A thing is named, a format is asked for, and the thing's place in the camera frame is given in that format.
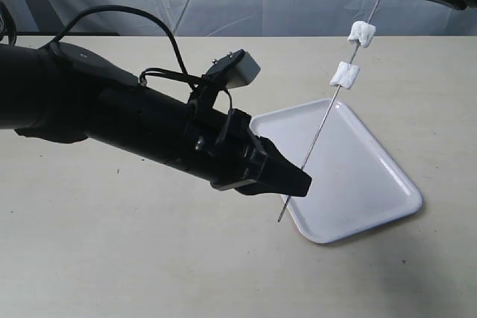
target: white marshmallow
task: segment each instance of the white marshmallow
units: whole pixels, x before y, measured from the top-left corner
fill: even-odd
[[[351,27],[351,33],[348,37],[350,43],[360,43],[363,48],[367,48],[371,44],[371,40],[376,33],[376,26],[367,22],[355,22]]]
[[[340,62],[338,70],[336,70],[333,79],[329,83],[330,86],[342,86],[345,89],[351,89],[358,77],[360,68],[357,65],[351,65],[349,63]]]

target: white tray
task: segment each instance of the white tray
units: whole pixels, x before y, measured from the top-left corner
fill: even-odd
[[[300,167],[329,101],[260,115],[250,127]],[[292,198],[288,210],[303,236],[319,244],[413,214],[423,202],[411,180],[351,109],[338,101],[305,171],[313,178],[308,196]]]

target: table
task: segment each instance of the table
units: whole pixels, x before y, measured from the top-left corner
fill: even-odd
[[[21,37],[38,47],[45,37]],[[140,73],[177,69],[166,38],[68,38]],[[343,38],[179,38],[193,74],[248,50],[252,115],[329,97]],[[422,191],[413,217],[328,246],[278,195],[220,193],[105,144],[0,132],[2,317],[475,317],[477,38],[378,37],[350,105]],[[181,100],[181,83],[150,85]],[[227,109],[221,98],[218,108]]]

